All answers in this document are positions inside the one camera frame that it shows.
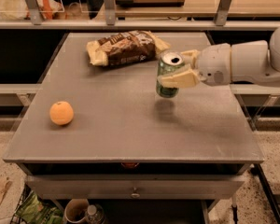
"gray tabletop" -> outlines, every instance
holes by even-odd
[[[172,99],[155,91],[157,61],[89,66],[88,41],[110,34],[70,34],[11,140],[12,162],[258,163],[263,156],[229,86],[200,84]],[[157,33],[172,49],[209,46],[204,33]],[[75,111],[64,127],[49,109]]]

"soda can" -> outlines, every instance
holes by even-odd
[[[173,50],[166,50],[161,54],[158,65],[158,76],[173,73],[175,70],[184,66],[184,59],[179,52]],[[163,87],[157,80],[157,94],[163,98],[175,97],[179,88]]]

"drawer handle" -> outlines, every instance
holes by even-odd
[[[133,193],[131,194],[131,198],[133,198],[133,199],[140,198],[140,194],[137,193],[137,188],[133,188]]]

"speckled floor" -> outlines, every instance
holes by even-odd
[[[12,217],[21,196],[24,173],[14,164],[4,163],[1,159],[13,132],[10,131],[13,119],[0,119],[0,177],[11,182],[4,200],[0,205],[0,224],[7,224]],[[274,194],[280,194],[280,120],[259,122],[261,131],[254,132],[265,155],[261,165]],[[259,179],[250,171],[245,172],[245,183],[237,191],[238,223],[277,223],[271,207],[262,190]],[[234,223],[231,200],[220,201],[209,213],[211,224]]]

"orange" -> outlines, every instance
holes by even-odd
[[[74,110],[68,102],[59,101],[50,108],[49,117],[58,125],[68,124],[74,117]]]

